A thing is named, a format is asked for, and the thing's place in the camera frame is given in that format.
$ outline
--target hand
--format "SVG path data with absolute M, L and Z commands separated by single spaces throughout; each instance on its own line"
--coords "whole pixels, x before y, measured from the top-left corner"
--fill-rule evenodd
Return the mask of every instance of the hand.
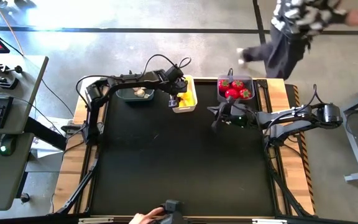
M 348 26 L 358 26 L 358 9 L 352 9 L 347 13 L 345 24 Z
M 153 217 L 158 215 L 159 213 L 164 212 L 162 207 L 155 208 L 147 215 L 137 213 L 134 218 L 129 222 L 129 224 L 148 224 L 153 221 Z

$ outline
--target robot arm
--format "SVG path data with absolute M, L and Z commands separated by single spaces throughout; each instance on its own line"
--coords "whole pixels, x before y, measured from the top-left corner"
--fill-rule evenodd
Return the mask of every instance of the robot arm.
M 86 100 L 89 107 L 83 128 L 83 138 L 87 146 L 97 144 L 99 129 L 97 126 L 99 109 L 108 102 L 110 96 L 117 90 L 125 88 L 145 87 L 151 90 L 162 90 L 171 95 L 169 107 L 178 106 L 178 93 L 187 91 L 187 81 L 183 78 L 180 67 L 173 65 L 168 71 L 155 70 L 144 74 L 129 74 L 119 77 L 103 78 L 86 87 Z
M 228 98 L 227 102 L 208 109 L 215 114 L 215 121 L 212 125 L 215 131 L 222 123 L 235 124 L 242 128 L 258 126 L 259 129 L 270 130 L 266 142 L 276 146 L 283 146 L 287 137 L 301 131 L 314 128 L 333 129 L 342 124 L 340 110 L 332 103 L 319 103 L 266 113 L 263 111 L 253 112 L 246 105 Z

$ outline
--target gray floor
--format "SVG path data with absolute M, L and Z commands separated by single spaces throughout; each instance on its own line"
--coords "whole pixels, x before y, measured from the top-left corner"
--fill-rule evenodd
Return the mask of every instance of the gray floor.
M 17 7 L 9 1 L 5 14 L 13 26 L 30 27 L 130 27 L 130 28 L 216 28 L 256 29 L 251 0 L 128 0 L 98 1 L 78 4 L 77 1 L 29 2 Z M 273 0 L 260 0 L 265 29 L 275 7 Z M 347 0 L 345 7 L 358 7 L 358 1 Z M 5 26 L 0 18 L 0 26 Z M 332 30 L 350 30 L 346 26 Z M 9 32 L 0 35 L 12 44 Z M 230 67 L 236 73 L 236 47 L 259 43 L 257 34 L 133 34 L 133 33 L 67 33 L 17 32 L 24 52 L 50 58 L 45 82 L 75 108 L 77 95 L 74 84 L 84 75 L 118 75 L 128 70 L 140 72 L 153 54 L 166 54 L 174 61 L 191 56 L 193 62 L 185 72 L 194 76 L 216 77 Z M 163 60 L 150 63 L 150 69 L 168 68 Z M 249 73 L 262 77 L 262 63 L 250 65 Z M 320 97 L 342 106 L 358 92 L 358 36 L 324 35 L 315 38 L 311 52 L 299 63 L 287 83 L 295 84 L 306 102 L 312 85 L 318 85 Z M 69 118 L 70 114 L 42 86 L 37 95 L 38 108 L 48 116 Z M 315 129 L 306 134 L 314 200 L 317 214 L 323 218 L 358 221 L 358 181 L 347 184 L 343 176 L 358 172 L 343 128 Z M 33 196 L 32 203 L 0 212 L 0 218 L 43 215 L 49 211 L 57 174 L 29 175 L 25 191 Z

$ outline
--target yellow food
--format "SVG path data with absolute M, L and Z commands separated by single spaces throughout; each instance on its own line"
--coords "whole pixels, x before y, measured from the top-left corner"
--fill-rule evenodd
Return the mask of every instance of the yellow food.
M 195 101 L 194 101 L 194 97 L 193 97 L 193 91 L 192 91 L 192 88 L 190 86 L 191 80 L 189 80 L 189 78 L 187 78 L 187 81 L 188 81 L 187 92 L 177 94 L 177 97 L 181 98 L 181 100 L 179 102 L 179 107 L 194 106 L 195 105 Z

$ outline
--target white shoe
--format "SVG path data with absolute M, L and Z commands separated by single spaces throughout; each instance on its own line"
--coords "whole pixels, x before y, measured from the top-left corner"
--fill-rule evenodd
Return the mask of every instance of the white shoe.
M 237 51 L 237 55 L 239 57 L 239 60 L 238 60 L 238 64 L 240 65 L 241 68 L 247 68 L 247 62 L 244 60 L 244 56 L 242 54 L 242 52 L 244 51 L 244 49 L 242 48 L 237 48 L 236 49 Z

